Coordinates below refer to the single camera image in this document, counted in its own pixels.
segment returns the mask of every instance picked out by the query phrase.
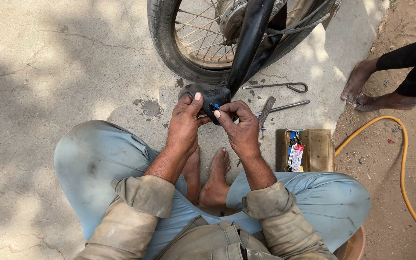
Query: wheel hub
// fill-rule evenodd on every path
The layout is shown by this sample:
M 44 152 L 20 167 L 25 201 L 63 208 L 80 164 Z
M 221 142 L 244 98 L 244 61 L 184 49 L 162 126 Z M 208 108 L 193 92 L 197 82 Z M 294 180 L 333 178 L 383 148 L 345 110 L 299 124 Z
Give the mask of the wheel hub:
M 235 43 L 235 39 L 240 36 L 243 18 L 245 16 L 248 0 L 219 1 L 216 6 L 215 17 L 219 14 L 221 21 L 218 20 L 219 30 L 224 35 L 227 45 Z

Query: cable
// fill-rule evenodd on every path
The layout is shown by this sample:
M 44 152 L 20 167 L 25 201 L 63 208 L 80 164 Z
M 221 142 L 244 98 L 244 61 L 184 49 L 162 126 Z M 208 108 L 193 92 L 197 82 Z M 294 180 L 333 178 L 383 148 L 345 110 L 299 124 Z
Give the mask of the cable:
M 416 214 L 415 211 L 413 211 L 412 205 L 409 202 L 409 198 L 407 198 L 407 193 L 405 192 L 405 161 L 407 159 L 407 146 L 409 144 L 408 141 L 408 137 L 407 137 L 407 130 L 405 129 L 404 124 L 401 122 L 401 120 L 397 119 L 396 117 L 392 117 L 392 116 L 381 116 L 381 117 L 377 117 L 373 120 L 371 120 L 370 122 L 368 122 L 367 124 L 363 125 L 362 127 L 360 127 L 356 132 L 354 132 L 353 134 L 351 134 L 339 147 L 338 149 L 335 151 L 335 156 L 338 155 L 338 153 L 340 153 L 340 151 L 356 136 L 358 135 L 360 132 L 362 132 L 365 128 L 367 128 L 369 125 L 373 124 L 376 121 L 379 121 L 381 119 L 392 119 L 394 121 L 396 121 L 401 127 L 402 127 L 402 136 L 404 139 L 404 148 L 402 151 L 402 160 L 401 160 L 401 193 L 402 193 L 402 198 L 404 199 L 405 205 L 407 206 L 407 209 L 409 210 L 410 214 L 413 217 L 413 220 L 415 220 L 416 223 Z

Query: bare foot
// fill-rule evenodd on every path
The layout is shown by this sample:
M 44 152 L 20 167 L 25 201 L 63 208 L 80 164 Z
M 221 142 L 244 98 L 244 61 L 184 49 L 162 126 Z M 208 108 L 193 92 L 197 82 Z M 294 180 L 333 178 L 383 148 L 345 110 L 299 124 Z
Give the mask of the bare foot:
M 225 207 L 230 186 L 226 182 L 226 173 L 231 169 L 231 159 L 226 148 L 220 148 L 211 164 L 209 179 L 200 191 L 200 206 Z
M 372 112 L 388 108 L 396 110 L 411 110 L 416 107 L 416 97 L 406 97 L 396 92 L 379 97 L 361 96 L 353 104 L 354 109 L 362 112 Z
M 361 61 L 355 65 L 350 79 L 341 93 L 341 99 L 345 100 L 347 104 L 354 102 L 359 97 L 365 82 L 370 78 L 370 75 L 377 71 L 377 61 L 378 58 Z
M 189 156 L 181 174 L 187 183 L 187 195 L 185 197 L 197 206 L 198 196 L 200 195 L 200 146 Z

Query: light blue trousers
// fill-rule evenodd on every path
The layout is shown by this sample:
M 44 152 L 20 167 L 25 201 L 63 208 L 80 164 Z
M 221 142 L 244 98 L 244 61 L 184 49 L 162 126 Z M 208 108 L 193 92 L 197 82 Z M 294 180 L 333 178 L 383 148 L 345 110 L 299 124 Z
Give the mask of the light blue trousers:
M 110 181 L 139 177 L 158 152 L 144 141 L 112 123 L 91 120 L 67 133 L 55 148 L 57 180 L 83 227 L 88 240 L 102 221 L 117 194 Z M 361 226 L 370 208 L 370 195 L 357 180 L 339 173 L 274 173 L 297 198 L 297 206 L 331 252 L 348 240 Z M 242 197 L 250 191 L 245 173 L 240 173 L 227 195 L 229 208 L 241 208 Z M 160 219 L 144 259 L 151 259 L 195 216 L 210 224 L 235 221 L 246 231 L 261 230 L 257 219 L 239 212 L 212 216 L 186 198 L 187 186 L 181 175 L 176 183 L 171 218 Z

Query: cracked pavement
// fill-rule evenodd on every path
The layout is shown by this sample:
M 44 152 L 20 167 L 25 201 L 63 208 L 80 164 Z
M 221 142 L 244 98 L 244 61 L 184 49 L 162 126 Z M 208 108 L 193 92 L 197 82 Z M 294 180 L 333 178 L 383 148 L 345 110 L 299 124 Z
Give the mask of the cracked pavement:
M 153 49 L 146 5 L 145 0 L 0 0 L 0 259 L 71 259 L 84 247 L 53 165 L 55 145 L 73 126 L 107 120 L 154 149 L 163 148 L 179 77 Z M 272 167 L 276 129 L 335 128 L 346 78 L 369 52 L 385 9 L 378 0 L 344 1 L 326 30 L 317 26 L 251 79 L 303 81 L 309 92 L 239 90 L 234 99 L 249 100 L 253 111 L 261 111 L 271 95 L 277 106 L 311 100 L 269 115 L 260 142 Z M 237 161 L 219 127 L 203 126 L 199 140 L 202 183 L 219 147 Z M 233 167 L 228 182 L 241 170 Z

